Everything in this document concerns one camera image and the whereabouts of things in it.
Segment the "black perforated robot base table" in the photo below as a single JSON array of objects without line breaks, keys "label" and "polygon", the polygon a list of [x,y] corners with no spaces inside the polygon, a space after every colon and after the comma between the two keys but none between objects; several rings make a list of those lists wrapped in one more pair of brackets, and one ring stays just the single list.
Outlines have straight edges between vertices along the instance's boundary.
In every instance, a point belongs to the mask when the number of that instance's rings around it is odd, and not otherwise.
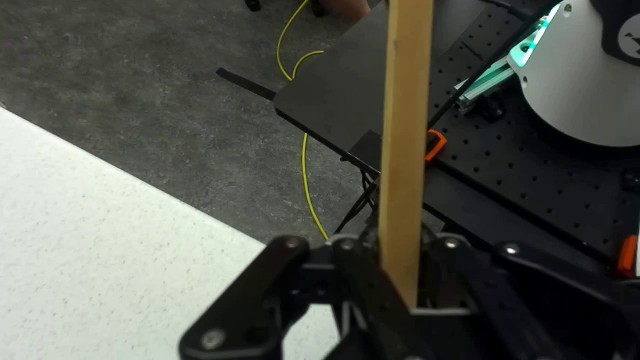
[{"label": "black perforated robot base table", "polygon": [[[488,121],[448,105],[455,87],[512,41],[540,0],[437,0],[431,127],[448,145],[426,171],[424,207],[484,242],[530,242],[614,264],[638,233],[635,151],[581,146],[543,125],[517,85]],[[381,171],[387,10],[374,8],[274,100],[276,113],[370,175]]]}]

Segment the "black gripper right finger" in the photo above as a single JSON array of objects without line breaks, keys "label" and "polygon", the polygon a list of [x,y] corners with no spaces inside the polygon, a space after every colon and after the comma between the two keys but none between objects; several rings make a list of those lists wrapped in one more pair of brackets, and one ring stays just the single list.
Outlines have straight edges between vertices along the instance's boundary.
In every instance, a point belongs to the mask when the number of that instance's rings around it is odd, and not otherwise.
[{"label": "black gripper right finger", "polygon": [[534,247],[433,241],[426,304],[444,359],[640,360],[638,290]]}]

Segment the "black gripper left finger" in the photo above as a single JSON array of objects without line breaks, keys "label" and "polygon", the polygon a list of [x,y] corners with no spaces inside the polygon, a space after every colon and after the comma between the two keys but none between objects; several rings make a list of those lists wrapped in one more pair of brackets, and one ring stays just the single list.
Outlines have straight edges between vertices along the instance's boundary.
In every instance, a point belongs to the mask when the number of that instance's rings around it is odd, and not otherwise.
[{"label": "black gripper left finger", "polygon": [[309,252],[305,239],[274,239],[183,335],[181,360],[284,360],[284,338],[309,313],[292,287]]}]

